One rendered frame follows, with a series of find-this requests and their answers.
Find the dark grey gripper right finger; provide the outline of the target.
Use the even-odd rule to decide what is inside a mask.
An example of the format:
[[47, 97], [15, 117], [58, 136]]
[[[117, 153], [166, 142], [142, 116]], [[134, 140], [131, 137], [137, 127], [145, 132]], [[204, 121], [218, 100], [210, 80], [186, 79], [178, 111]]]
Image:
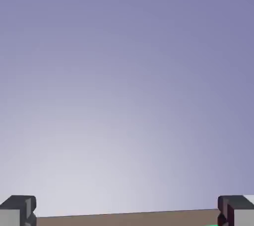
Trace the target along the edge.
[[254, 226], [254, 195], [218, 197], [218, 226]]

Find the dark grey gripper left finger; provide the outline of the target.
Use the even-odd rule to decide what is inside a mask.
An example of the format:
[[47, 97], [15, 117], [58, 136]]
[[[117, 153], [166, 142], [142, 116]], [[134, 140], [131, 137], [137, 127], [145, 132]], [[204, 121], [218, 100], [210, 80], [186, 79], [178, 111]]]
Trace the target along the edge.
[[37, 226], [35, 196], [11, 195], [0, 204], [0, 226]]

